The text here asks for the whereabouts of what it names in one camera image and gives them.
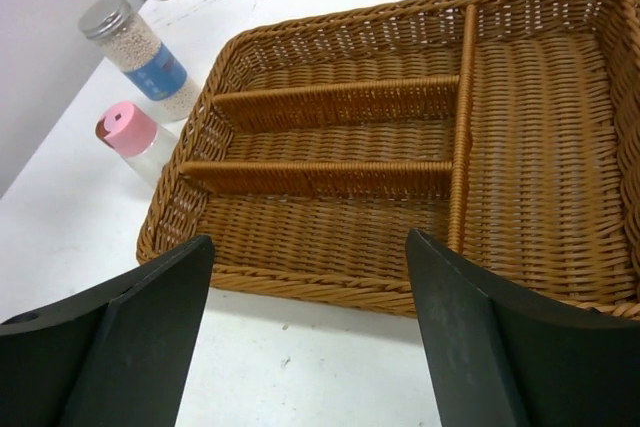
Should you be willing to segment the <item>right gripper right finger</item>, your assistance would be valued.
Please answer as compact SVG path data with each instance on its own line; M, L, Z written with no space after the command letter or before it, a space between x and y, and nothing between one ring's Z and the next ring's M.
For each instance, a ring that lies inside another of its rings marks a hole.
M538 294L420 230L406 240L445 426L635 426L639 324Z

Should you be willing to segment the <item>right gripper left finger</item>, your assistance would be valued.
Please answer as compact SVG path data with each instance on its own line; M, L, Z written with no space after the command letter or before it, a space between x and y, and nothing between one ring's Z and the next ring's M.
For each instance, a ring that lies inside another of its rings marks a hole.
M214 256L196 236L2 322L2 425L174 425Z

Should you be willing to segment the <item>pink-cap clear spice bottle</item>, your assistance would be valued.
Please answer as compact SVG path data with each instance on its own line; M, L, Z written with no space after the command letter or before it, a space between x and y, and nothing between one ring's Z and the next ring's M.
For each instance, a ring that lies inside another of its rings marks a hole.
M152 188L157 186L177 144L173 133L129 101L107 109L94 132Z

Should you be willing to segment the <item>silver-lid jar with blue label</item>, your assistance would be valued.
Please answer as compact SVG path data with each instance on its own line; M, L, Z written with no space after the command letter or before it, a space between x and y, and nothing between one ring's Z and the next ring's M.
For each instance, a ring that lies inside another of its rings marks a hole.
M200 88L127 0L99 0L78 28L151 102L178 121L189 116Z

